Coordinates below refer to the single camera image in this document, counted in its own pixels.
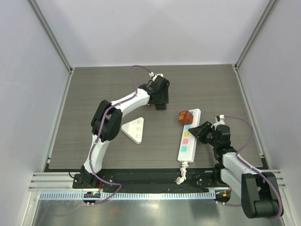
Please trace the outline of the red-brown plug adapter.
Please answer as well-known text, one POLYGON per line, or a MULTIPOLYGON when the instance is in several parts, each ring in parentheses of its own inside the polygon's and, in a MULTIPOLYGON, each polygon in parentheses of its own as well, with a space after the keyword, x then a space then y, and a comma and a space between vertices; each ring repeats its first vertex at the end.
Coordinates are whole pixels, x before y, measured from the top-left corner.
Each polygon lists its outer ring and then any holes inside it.
POLYGON ((190 111, 182 111, 179 113, 178 121, 182 125, 190 125, 193 123, 194 116, 190 111))

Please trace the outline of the white power strip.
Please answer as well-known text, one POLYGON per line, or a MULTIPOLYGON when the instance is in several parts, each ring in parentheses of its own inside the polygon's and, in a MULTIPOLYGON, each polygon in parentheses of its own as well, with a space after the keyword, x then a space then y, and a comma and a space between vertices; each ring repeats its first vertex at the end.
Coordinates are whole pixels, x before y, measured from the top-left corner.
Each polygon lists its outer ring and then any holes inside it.
POLYGON ((189 111, 193 114, 194 119, 192 124, 184 125, 183 127, 177 160, 179 162, 192 163, 194 162, 197 139, 188 131, 188 129, 199 126, 201 110, 197 108, 189 111))

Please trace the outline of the white triangular socket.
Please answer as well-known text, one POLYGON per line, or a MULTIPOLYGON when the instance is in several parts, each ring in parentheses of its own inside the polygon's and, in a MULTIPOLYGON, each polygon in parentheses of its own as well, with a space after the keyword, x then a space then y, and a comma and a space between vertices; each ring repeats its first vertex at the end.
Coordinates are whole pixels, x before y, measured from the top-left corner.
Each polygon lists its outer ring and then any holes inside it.
POLYGON ((128 123, 123 124, 121 126, 121 130, 130 139, 132 139, 136 144, 139 145, 142 142, 143 126, 144 126, 144 118, 140 117, 128 123))

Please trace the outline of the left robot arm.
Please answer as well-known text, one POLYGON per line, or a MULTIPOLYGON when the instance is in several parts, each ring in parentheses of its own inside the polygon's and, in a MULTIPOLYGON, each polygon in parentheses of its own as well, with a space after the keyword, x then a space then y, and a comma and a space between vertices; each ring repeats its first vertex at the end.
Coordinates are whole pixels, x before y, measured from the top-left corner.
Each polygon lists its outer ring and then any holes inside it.
POLYGON ((112 102, 103 100, 91 121, 92 144, 87 160, 81 167, 83 182, 89 188, 99 185, 97 173, 109 143, 118 135, 122 118, 133 110, 154 105, 156 110, 165 110, 169 103, 168 88, 170 82, 162 74, 157 74, 147 84, 139 86, 133 93, 112 102))

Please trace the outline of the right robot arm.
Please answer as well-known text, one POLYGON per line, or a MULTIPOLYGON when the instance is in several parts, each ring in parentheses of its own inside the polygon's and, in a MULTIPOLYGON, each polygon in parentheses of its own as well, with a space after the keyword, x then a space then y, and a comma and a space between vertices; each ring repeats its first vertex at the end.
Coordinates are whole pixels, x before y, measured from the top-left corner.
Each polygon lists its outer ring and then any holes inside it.
POLYGON ((227 184, 241 199, 248 218, 277 219, 284 213, 276 176, 246 162, 231 146, 230 127, 206 121, 188 130, 198 141, 213 147, 218 163, 212 174, 217 186, 227 184))

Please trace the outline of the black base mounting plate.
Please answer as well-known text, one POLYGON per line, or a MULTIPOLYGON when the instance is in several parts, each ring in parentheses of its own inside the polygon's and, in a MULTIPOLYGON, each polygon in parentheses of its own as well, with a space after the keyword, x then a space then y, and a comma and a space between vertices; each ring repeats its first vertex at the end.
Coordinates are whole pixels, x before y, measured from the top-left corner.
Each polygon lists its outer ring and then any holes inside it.
POLYGON ((104 192, 112 193, 122 184, 121 193, 197 193, 210 189, 229 189, 228 184, 217 179, 214 168, 187 169, 186 180, 176 184, 181 175, 180 170, 170 169, 103 169, 98 177, 117 185, 100 182, 95 176, 88 175, 83 170, 74 175, 72 187, 75 189, 102 188, 104 192))

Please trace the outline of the right aluminium frame post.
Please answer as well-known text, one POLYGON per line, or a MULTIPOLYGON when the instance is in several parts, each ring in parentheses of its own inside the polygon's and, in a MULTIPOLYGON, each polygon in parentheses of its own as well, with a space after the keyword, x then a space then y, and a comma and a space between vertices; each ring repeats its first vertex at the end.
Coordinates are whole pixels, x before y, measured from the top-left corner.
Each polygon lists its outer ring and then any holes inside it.
POLYGON ((246 55, 248 54, 249 50, 251 49, 251 47, 254 44, 257 37, 259 36, 261 30, 263 29, 264 25, 266 24, 269 16, 271 15, 271 13, 274 10, 277 3, 278 3, 278 0, 269 0, 268 1, 255 28, 253 29, 247 43, 245 44, 237 62, 233 65, 234 71, 237 71, 240 68, 240 66, 242 65, 246 55))

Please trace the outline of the aluminium frame post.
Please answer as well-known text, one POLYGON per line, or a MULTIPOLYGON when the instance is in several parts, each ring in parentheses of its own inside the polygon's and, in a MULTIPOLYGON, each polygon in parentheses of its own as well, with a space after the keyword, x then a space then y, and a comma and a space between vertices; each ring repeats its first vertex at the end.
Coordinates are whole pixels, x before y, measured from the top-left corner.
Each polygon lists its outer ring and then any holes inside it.
POLYGON ((261 30, 263 29, 264 25, 266 24, 269 16, 271 15, 271 13, 274 10, 277 3, 278 3, 278 0, 269 0, 268 1, 255 28, 253 29, 247 43, 245 44, 237 62, 233 65, 234 71, 237 71, 240 68, 240 66, 242 65, 246 55, 248 54, 249 50, 251 49, 251 47, 254 44, 257 37, 259 36, 261 30))
POLYGON ((40 25, 42 26, 44 32, 46 33, 47 37, 49 38, 51 44, 53 45, 55 51, 57 52, 58 56, 60 57, 62 63, 64 64, 65 68, 67 69, 68 73, 71 74, 73 69, 70 63, 68 62, 63 50, 61 49, 56 37, 54 36, 46 18, 44 17, 40 7, 38 6, 35 0, 27 0, 30 7, 32 8, 35 16, 37 17, 40 25))

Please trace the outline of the left aluminium frame post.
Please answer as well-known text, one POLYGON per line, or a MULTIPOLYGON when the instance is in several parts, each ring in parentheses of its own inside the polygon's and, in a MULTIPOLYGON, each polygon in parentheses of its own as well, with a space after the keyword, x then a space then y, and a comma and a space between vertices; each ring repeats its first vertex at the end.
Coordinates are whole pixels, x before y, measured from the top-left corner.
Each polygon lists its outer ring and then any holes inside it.
POLYGON ((55 51, 57 52, 58 56, 60 57, 62 63, 64 64, 65 68, 67 69, 68 73, 71 74, 73 69, 70 63, 68 62, 63 50, 61 49, 56 37, 54 36, 46 18, 44 17, 40 7, 38 6, 35 0, 27 0, 30 7, 32 8, 35 16, 37 17, 40 25, 42 26, 44 32, 46 33, 47 37, 49 38, 51 44, 53 45, 55 51))

